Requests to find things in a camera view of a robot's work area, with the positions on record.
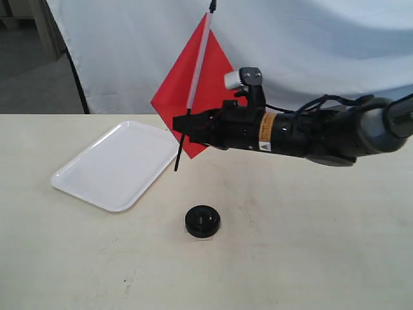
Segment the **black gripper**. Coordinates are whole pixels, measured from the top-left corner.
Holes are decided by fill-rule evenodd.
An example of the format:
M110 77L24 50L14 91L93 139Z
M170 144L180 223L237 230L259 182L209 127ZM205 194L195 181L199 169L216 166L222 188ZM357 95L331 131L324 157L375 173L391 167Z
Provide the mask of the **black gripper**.
M264 113L265 107L224 100L217 112L206 110L174 117L172 129L186 132L191 143L208 144L220 150L259 150L259 126Z

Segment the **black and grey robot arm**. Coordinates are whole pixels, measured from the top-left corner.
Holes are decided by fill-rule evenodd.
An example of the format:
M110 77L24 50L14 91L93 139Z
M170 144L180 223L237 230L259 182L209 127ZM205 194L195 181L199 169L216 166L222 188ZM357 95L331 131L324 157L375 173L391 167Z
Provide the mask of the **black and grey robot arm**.
M412 96L340 98L338 105L321 108L332 99L324 96L314 108L282 113L226 100L221 108L174 117L172 128L202 146L305 158L331 167L395 152L412 136Z

